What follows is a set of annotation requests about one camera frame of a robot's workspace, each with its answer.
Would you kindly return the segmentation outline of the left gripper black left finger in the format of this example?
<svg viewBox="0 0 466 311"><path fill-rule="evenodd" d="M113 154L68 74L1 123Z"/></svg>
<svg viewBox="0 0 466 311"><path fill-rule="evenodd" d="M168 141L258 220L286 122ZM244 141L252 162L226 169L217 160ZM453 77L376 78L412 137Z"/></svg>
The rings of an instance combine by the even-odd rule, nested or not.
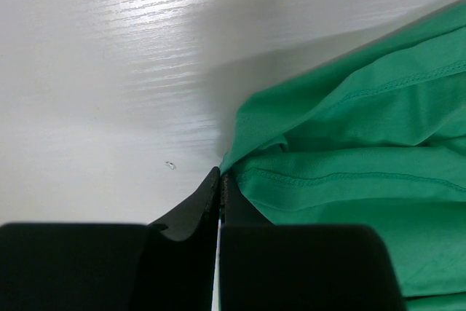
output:
<svg viewBox="0 0 466 311"><path fill-rule="evenodd" d="M3 310L209 310L220 172L150 224L1 227Z"/></svg>

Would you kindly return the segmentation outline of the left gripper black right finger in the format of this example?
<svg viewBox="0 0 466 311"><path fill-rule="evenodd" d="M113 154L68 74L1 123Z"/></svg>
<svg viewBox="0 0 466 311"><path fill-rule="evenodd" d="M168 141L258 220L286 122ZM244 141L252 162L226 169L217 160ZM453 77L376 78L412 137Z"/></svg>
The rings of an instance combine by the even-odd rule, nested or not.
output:
<svg viewBox="0 0 466 311"><path fill-rule="evenodd" d="M221 310L404 310L382 239L352 224L274 225L222 177Z"/></svg>

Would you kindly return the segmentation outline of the green tank top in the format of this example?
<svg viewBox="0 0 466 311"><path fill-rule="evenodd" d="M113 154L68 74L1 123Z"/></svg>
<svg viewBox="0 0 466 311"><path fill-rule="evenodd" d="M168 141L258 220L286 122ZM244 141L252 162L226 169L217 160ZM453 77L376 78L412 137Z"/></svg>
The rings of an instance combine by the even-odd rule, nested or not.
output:
<svg viewBox="0 0 466 311"><path fill-rule="evenodd" d="M252 95L220 166L273 224L364 224L410 310L465 308L465 1Z"/></svg>

